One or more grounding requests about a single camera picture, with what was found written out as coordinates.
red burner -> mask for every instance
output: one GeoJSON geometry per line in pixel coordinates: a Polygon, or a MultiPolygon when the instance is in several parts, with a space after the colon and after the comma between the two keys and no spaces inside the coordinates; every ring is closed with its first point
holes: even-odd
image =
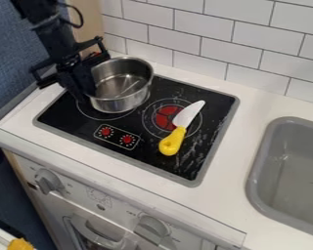
{"type": "Polygon", "coordinates": [[[156,112],[156,125],[164,130],[173,131],[176,127],[171,122],[175,115],[183,108],[177,105],[168,105],[161,107],[156,112]]]}

stainless steel pot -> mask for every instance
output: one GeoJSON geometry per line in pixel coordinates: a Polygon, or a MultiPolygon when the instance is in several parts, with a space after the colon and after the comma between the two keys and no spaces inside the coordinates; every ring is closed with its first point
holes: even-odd
{"type": "Polygon", "coordinates": [[[97,82],[91,105],[106,113],[121,113],[142,104],[150,95],[152,66],[136,58],[115,58],[92,69],[97,82]]]}

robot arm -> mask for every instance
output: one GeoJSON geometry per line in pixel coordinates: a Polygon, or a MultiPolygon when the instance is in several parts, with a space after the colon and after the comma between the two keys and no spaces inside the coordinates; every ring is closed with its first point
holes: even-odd
{"type": "Polygon", "coordinates": [[[59,82],[67,88],[79,101],[86,102],[84,94],[94,95],[96,84],[92,76],[93,66],[110,58],[105,49],[102,38],[95,37],[83,43],[77,43],[71,28],[80,28],[83,25],[81,13],[71,5],[59,3],[58,0],[11,0],[22,19],[28,19],[39,40],[46,49],[49,58],[30,69],[40,88],[59,82]],[[80,16],[80,24],[65,20],[59,7],[71,7],[80,16]],[[83,60],[79,53],[95,44],[98,44],[101,53],[83,60]],[[41,78],[37,70],[55,64],[57,73],[41,78]]]}

white countertop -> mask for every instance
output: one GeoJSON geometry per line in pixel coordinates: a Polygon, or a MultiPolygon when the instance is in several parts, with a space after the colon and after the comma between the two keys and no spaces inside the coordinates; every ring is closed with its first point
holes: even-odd
{"type": "MultiPolygon", "coordinates": [[[[106,174],[103,178],[109,179],[108,188],[112,187],[112,177],[116,177],[126,185],[132,184],[145,191],[141,194],[137,191],[134,195],[136,199],[149,200],[147,192],[154,193],[188,208],[194,214],[213,218],[243,231],[246,234],[244,248],[313,250],[312,235],[261,215],[249,204],[245,194],[246,177],[266,126],[282,116],[296,116],[313,121],[313,104],[161,64],[153,63],[153,67],[156,74],[240,99],[238,110],[198,187],[182,186],[33,126],[32,119],[63,91],[59,85],[32,93],[0,121],[0,133],[8,132],[12,137],[27,140],[99,170],[98,172],[106,174]]],[[[19,151],[23,150],[27,151],[27,148],[19,148],[19,151]]],[[[113,188],[117,188],[123,195],[132,196],[129,188],[113,188]]],[[[156,199],[149,202],[153,206],[160,205],[156,199]]]]}

oven door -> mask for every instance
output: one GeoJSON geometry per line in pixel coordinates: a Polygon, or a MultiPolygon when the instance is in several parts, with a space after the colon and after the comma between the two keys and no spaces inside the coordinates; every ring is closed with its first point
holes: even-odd
{"type": "Polygon", "coordinates": [[[63,221],[76,250],[136,250],[139,245],[138,237],[99,217],[73,214],[63,221]]]}
{"type": "Polygon", "coordinates": [[[58,242],[61,250],[175,249],[156,246],[146,240],[143,233],[137,234],[125,229],[58,193],[50,192],[44,195],[33,190],[32,196],[39,203],[51,234],[55,235],[54,240],[58,242]]]}

